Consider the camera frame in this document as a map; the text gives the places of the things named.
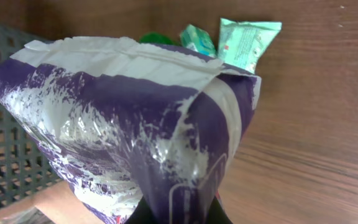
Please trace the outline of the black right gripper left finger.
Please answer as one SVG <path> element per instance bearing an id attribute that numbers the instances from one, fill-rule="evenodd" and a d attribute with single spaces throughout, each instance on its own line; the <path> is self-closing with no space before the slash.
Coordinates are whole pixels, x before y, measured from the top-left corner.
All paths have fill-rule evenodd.
<path id="1" fill-rule="evenodd" d="M 125 224 L 154 224 L 153 213 L 148 206 L 145 198 L 141 198 L 132 215 L 127 219 Z"/>

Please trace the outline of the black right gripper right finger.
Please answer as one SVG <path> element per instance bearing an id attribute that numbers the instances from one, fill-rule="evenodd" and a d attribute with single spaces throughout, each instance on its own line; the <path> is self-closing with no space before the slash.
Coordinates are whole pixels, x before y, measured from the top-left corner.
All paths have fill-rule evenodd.
<path id="1" fill-rule="evenodd" d="M 206 224 L 232 224 L 217 197 L 214 197 L 206 217 Z"/>

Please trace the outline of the red purple tissue pack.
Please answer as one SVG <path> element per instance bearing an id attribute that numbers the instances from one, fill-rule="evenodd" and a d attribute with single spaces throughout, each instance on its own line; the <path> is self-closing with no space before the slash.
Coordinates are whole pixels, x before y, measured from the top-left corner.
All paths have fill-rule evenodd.
<path id="1" fill-rule="evenodd" d="M 0 63 L 0 103 L 106 223 L 145 200 L 159 223 L 205 223 L 261 79 L 128 37 L 34 40 Z"/>

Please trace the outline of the teal wet wipes pack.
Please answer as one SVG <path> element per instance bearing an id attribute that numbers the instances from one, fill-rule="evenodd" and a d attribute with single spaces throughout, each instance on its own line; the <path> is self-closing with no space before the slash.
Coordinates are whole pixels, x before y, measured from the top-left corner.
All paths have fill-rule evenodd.
<path id="1" fill-rule="evenodd" d="M 220 19 L 218 58 L 254 73 L 259 58 L 282 29 L 281 22 Z"/>

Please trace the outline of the green cup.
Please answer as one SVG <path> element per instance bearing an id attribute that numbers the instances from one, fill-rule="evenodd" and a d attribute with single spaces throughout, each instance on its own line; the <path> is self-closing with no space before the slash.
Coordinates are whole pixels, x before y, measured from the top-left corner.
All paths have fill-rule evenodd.
<path id="1" fill-rule="evenodd" d="M 158 32 L 149 32 L 144 34 L 140 39 L 140 43 L 147 44 L 164 44 L 164 45 L 176 45 L 181 46 L 181 44 L 166 35 L 160 34 Z"/>

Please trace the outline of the small green tissue pack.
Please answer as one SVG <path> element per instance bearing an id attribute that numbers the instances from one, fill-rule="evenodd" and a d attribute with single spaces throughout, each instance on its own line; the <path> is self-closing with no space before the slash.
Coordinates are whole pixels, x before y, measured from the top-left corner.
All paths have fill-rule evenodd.
<path id="1" fill-rule="evenodd" d="M 180 33 L 180 41 L 183 47 L 210 57 L 216 57 L 215 46 L 209 34 L 203 29 L 191 24 L 187 25 Z"/>

